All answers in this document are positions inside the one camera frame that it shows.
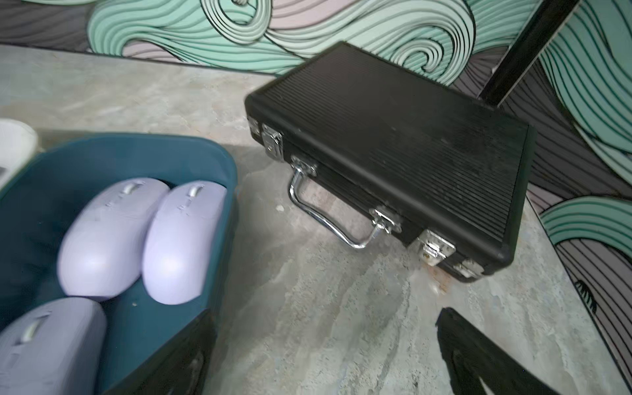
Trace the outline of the dark teal storage box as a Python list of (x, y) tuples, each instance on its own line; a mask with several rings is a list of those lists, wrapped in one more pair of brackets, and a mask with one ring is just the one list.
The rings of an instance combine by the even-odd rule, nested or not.
[(204, 138), (97, 133), (37, 155), (1, 190), (1, 325), (7, 327), (63, 296), (56, 260), (80, 211), (110, 185), (140, 177), (171, 187), (207, 180), (228, 194), (201, 296), (186, 304), (160, 304), (137, 281), (103, 303), (107, 330), (95, 379), (98, 394), (133, 373), (205, 309), (218, 331), (238, 218), (235, 161)]

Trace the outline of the white storage box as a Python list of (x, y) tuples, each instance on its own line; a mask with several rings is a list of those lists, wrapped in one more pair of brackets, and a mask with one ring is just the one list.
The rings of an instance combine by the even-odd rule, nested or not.
[(1, 189), (36, 155), (39, 136), (31, 126), (10, 118), (1, 118)]

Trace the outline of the purple slim mouse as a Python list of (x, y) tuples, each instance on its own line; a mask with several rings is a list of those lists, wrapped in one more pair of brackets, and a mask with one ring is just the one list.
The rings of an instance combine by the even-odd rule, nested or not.
[(69, 297), (1, 332), (2, 394), (92, 394), (107, 320), (95, 301)]

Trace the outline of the purple rounded mouse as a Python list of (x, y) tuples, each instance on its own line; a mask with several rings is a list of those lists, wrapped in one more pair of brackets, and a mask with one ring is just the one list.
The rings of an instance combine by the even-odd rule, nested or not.
[(82, 209), (64, 235), (57, 261), (66, 296), (107, 301), (141, 276), (146, 234), (170, 187), (152, 178), (120, 181)]
[(161, 304), (201, 296), (227, 188), (198, 180), (171, 189), (153, 217), (143, 252), (143, 284)]

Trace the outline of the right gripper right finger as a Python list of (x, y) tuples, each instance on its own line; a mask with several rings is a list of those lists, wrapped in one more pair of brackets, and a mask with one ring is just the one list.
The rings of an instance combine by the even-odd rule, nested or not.
[(436, 321), (439, 350), (455, 394), (555, 394), (453, 308)]

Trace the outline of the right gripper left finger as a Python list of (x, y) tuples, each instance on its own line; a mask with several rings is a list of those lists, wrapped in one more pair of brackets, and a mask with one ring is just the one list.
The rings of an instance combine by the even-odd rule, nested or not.
[(205, 309), (133, 373), (106, 394), (201, 394), (217, 330)]

